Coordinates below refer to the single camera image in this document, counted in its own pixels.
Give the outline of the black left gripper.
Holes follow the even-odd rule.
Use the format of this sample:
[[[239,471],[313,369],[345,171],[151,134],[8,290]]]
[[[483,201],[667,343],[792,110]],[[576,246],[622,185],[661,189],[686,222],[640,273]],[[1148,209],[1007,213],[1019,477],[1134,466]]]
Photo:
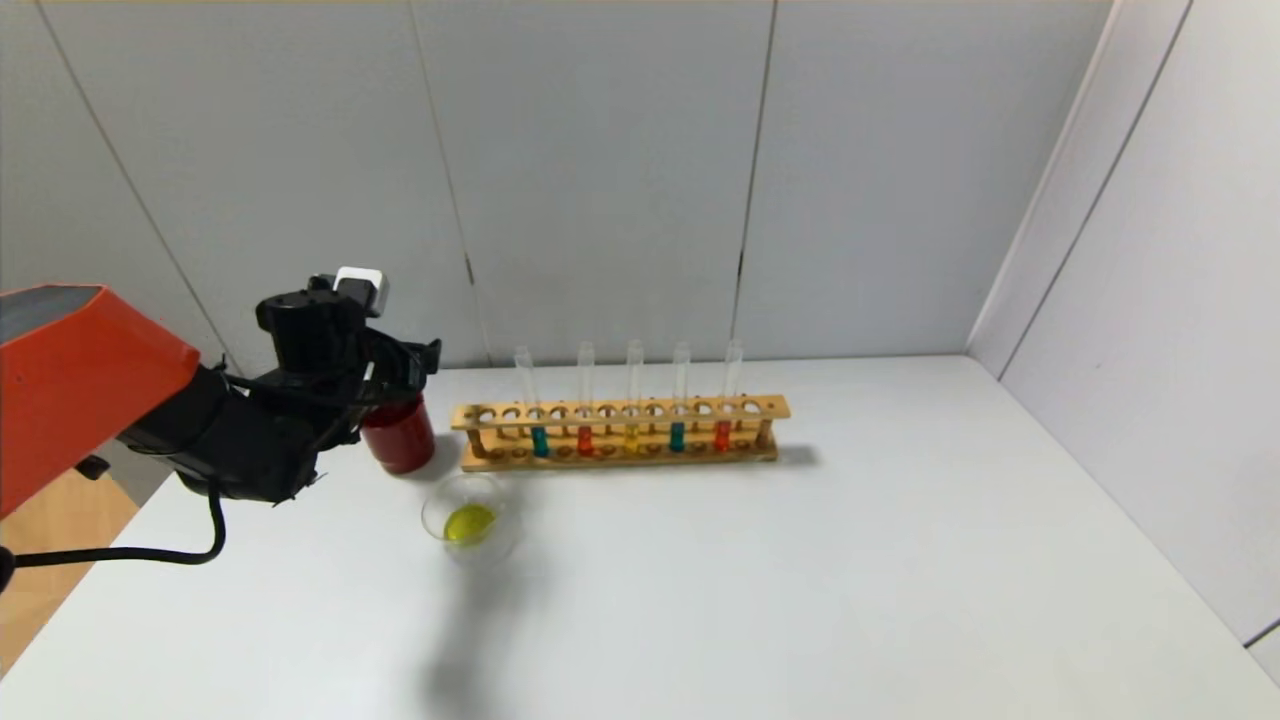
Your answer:
[[[367,365],[358,397],[366,405],[407,402],[422,391],[428,375],[439,370],[440,338],[421,345],[366,328],[362,342]]]

